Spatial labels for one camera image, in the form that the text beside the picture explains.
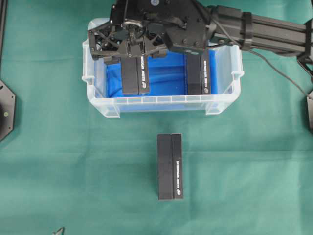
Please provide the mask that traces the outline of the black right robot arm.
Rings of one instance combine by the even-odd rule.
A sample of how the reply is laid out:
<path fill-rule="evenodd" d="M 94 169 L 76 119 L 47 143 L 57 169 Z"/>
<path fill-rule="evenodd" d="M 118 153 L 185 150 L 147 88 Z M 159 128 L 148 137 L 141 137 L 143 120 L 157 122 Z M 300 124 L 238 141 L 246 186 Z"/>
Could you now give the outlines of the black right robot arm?
<path fill-rule="evenodd" d="M 88 31 L 93 59 L 163 56 L 168 51 L 201 55 L 237 45 L 313 60 L 313 23 L 291 23 L 196 0 L 118 0 L 110 18 Z"/>

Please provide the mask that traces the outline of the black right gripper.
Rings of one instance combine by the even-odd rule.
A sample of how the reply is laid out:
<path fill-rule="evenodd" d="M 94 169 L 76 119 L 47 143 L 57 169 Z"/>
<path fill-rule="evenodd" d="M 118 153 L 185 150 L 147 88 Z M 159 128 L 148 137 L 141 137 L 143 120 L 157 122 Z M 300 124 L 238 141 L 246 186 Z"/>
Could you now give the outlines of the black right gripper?
<path fill-rule="evenodd" d="M 209 13 L 196 0 L 118 0 L 109 20 L 88 30 L 91 56 L 118 64 L 167 51 L 202 54 L 213 35 Z"/>

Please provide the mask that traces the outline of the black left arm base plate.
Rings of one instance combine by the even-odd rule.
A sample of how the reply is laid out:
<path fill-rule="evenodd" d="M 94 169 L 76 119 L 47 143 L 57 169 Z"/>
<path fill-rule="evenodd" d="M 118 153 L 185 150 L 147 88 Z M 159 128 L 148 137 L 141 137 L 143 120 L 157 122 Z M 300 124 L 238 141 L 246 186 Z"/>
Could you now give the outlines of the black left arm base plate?
<path fill-rule="evenodd" d="M 14 129 L 15 94 L 0 81 L 0 141 Z"/>

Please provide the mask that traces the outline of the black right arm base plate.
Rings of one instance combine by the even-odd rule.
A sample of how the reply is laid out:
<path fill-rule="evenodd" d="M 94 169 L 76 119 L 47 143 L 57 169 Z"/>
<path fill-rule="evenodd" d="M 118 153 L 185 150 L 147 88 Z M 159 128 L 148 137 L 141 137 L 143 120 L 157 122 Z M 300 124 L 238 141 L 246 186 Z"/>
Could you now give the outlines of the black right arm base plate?
<path fill-rule="evenodd" d="M 307 97 L 307 111 L 308 111 L 308 129 L 311 133 L 313 133 L 313 91 L 309 93 L 311 98 Z"/>

